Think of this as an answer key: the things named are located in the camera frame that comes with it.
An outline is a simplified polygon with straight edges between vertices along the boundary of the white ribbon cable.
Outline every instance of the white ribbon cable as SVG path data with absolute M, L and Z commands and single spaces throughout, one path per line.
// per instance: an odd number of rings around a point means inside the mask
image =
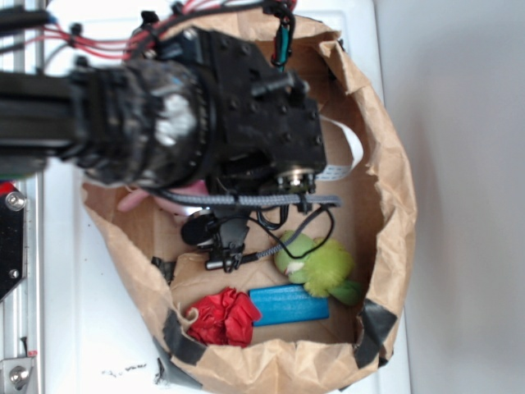
M 325 170 L 316 177 L 318 181 L 338 181 L 339 179 L 343 179 L 344 177 L 348 176 L 348 174 L 352 172 L 355 166 L 357 166 L 361 162 L 361 160 L 363 160 L 363 145 L 361 144 L 361 141 L 356 136 L 354 131 L 350 129 L 347 125 L 344 125 L 343 123 L 334 121 L 324 116 L 321 116 L 321 119 L 323 121 L 330 122 L 332 125 L 339 127 L 341 131 L 343 131 L 346 142 L 348 143 L 350 151 L 352 152 L 353 160 L 350 165 L 338 166 L 335 164 L 328 164 L 326 165 Z

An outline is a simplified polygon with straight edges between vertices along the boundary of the metal bracket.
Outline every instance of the metal bracket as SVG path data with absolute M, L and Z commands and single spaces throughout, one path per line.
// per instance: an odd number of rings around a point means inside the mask
M 0 301 L 26 275 L 24 207 L 25 196 L 17 189 L 0 195 Z
M 25 357 L 0 361 L 0 388 L 3 394 L 26 394 L 33 391 L 34 358 Z

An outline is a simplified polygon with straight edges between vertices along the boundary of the green wire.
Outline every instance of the green wire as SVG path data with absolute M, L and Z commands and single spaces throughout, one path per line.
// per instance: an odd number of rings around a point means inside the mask
M 280 67 L 281 71 L 285 70 L 285 63 L 288 58 L 288 42 L 290 40 L 290 35 L 288 29 L 284 26 L 281 26 L 281 57 L 279 57 L 279 63 L 282 64 Z

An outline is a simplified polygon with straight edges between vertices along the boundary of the gray wall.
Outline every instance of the gray wall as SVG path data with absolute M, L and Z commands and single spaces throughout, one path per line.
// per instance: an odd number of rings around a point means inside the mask
M 525 2 L 375 3 L 420 212 L 413 393 L 525 392 Z

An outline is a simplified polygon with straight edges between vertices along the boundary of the green stuffed bird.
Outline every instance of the green stuffed bird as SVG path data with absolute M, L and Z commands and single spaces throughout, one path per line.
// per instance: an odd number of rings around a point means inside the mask
M 287 241 L 293 231 L 285 231 L 281 241 Z M 322 242 L 300 234 L 288 250 L 300 256 Z M 356 305 L 361 299 L 361 284 L 346 279 L 354 269 L 354 259 L 344 246 L 329 239 L 319 249 L 307 254 L 303 259 L 292 259 L 284 250 L 275 257 L 277 269 L 288 276 L 292 283 L 304 284 L 304 290 L 314 297 L 334 296 L 343 304 Z

